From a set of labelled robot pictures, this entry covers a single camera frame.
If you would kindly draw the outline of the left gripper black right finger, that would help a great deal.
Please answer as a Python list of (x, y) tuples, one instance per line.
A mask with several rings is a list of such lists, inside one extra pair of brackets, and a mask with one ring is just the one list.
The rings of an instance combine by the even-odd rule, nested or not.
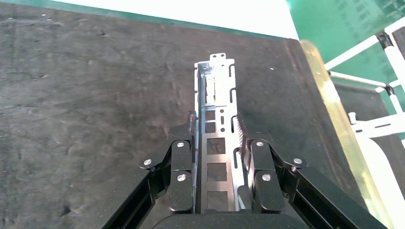
[(252, 210), (281, 214), (290, 205), (309, 229), (382, 229), (383, 223), (361, 207), (307, 160), (272, 147), (266, 130), (237, 115), (246, 168), (252, 184)]

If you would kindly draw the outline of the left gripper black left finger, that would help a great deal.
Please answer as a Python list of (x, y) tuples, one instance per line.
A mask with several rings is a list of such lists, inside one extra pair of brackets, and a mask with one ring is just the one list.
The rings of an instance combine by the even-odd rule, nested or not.
[(168, 136), (138, 164), (140, 177), (129, 193), (115, 204), (104, 229), (138, 229), (156, 200), (169, 193), (171, 214), (193, 212), (192, 163), (195, 151), (196, 113), (186, 123), (170, 128)]

